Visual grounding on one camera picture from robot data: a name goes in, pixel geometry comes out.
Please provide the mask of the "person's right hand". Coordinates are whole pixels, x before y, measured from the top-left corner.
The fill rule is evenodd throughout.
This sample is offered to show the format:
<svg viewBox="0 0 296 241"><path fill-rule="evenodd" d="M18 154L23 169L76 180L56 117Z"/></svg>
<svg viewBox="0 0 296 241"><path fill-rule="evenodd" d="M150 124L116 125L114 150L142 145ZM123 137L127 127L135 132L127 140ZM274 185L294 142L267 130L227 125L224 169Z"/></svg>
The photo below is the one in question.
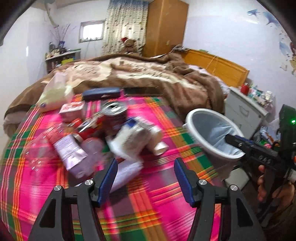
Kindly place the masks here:
<svg viewBox="0 0 296 241"><path fill-rule="evenodd" d="M262 175L258 178L257 184L258 187L258 200L259 202L263 202L267 196L267 192L265 190L265 167L263 165L259 165L259 171ZM295 186L288 182L282 188L278 188L273 193L273 198L277 198L280 200L277 211L284 210L287 208L293 201L295 195Z"/></svg>

